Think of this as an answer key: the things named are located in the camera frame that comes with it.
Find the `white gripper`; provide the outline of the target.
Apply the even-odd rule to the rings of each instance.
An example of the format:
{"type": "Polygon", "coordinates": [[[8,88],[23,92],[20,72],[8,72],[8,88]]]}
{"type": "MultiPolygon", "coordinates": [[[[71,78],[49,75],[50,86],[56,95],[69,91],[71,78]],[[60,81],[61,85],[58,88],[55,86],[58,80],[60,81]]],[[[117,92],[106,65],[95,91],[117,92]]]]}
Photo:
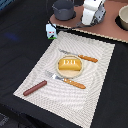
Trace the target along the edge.
{"type": "Polygon", "coordinates": [[[84,0],[82,23],[87,26],[93,26],[103,21],[106,10],[104,8],[105,0],[84,0]]]}

